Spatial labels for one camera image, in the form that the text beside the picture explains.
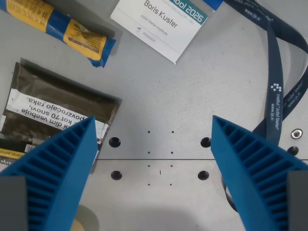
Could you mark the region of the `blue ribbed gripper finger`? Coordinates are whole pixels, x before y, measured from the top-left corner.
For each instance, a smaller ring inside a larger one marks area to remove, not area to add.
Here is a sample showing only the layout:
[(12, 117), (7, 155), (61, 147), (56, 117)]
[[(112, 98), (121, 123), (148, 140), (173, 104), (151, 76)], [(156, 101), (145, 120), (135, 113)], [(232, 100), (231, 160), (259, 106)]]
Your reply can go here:
[(257, 134), (213, 116), (211, 151), (247, 231), (286, 231), (287, 174), (302, 160)]
[(28, 229), (68, 231), (98, 151), (95, 117), (54, 135), (1, 171), (26, 180)]

